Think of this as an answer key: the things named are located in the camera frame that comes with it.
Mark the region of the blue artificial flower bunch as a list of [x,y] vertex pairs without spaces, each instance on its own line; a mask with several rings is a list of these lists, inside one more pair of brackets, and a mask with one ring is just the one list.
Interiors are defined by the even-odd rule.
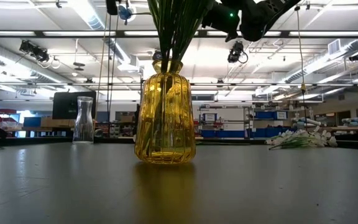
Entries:
[[181,60],[213,1],[159,0],[164,75],[163,143],[177,162],[190,161],[195,156],[191,87],[180,75]]
[[155,75],[146,80],[139,111],[135,154],[147,162],[179,162],[186,151],[187,81],[179,75],[183,64],[170,56],[179,25],[181,0],[148,0],[157,28],[162,58],[153,62]]

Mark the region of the metal storage shelf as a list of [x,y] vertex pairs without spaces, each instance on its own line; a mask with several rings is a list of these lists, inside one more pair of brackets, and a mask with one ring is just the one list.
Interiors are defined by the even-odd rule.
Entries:
[[[264,139],[291,129],[292,108],[262,104],[205,104],[194,107],[195,133],[206,139]],[[288,119],[255,119],[256,111],[286,111]]]

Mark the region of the brown cardboard box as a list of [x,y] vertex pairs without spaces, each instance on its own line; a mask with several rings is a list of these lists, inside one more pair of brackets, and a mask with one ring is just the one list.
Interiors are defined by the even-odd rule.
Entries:
[[51,116],[41,118],[40,126],[42,128],[73,128],[74,119],[53,119]]

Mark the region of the black monitor screen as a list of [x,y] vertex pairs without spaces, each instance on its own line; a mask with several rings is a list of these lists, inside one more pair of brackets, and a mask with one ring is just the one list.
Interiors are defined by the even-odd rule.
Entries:
[[96,92],[82,91],[82,92],[56,92],[53,97],[53,119],[76,119],[78,114],[78,97],[86,96],[93,98],[93,105],[91,110],[92,118],[95,117],[96,111]]

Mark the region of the blue storage bin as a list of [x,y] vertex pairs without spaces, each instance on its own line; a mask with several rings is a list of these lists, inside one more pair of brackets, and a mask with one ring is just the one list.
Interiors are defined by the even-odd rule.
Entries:
[[288,119],[286,111],[256,111],[255,119],[272,119],[272,120],[285,120]]

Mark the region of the wooden workbench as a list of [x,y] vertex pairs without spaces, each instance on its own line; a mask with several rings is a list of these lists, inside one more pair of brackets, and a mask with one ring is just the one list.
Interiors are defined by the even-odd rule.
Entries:
[[322,130],[333,131],[358,131],[358,127],[322,127]]

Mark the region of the clear glass vase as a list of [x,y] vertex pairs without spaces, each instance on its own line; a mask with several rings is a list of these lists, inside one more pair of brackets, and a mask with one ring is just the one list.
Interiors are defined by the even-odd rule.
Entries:
[[74,144],[92,144],[94,142],[94,127],[92,119],[93,98],[79,96],[77,98],[78,114],[73,132]]

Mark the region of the thin black frame bar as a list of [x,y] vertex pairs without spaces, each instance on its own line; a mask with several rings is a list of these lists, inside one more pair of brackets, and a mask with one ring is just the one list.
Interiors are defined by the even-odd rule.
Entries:
[[[26,83],[0,82],[6,86],[141,86],[143,83]],[[191,86],[301,86],[301,83],[190,83]],[[350,87],[358,83],[305,83],[305,86],[320,87]]]

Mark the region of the blue box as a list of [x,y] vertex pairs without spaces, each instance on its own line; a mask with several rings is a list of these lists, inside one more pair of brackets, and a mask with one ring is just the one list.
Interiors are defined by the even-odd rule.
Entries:
[[41,117],[25,117],[23,127],[25,128],[38,128],[41,127]]

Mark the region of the yellow ribbed glass vase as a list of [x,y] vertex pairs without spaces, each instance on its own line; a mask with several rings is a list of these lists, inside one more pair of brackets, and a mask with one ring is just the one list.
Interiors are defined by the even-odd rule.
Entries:
[[163,60],[152,66],[155,75],[143,87],[140,104],[135,155],[154,164],[183,164],[196,154],[191,86],[180,75],[183,64]]

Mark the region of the black frame bar with lights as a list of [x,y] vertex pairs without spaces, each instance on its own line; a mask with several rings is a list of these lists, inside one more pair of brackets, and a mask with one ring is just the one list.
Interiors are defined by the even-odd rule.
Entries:
[[[0,30],[0,38],[41,38],[41,39],[97,39],[103,37],[125,38],[157,38],[155,30]],[[358,38],[358,30],[270,30],[265,39],[293,39],[300,36],[303,39],[355,39]]]

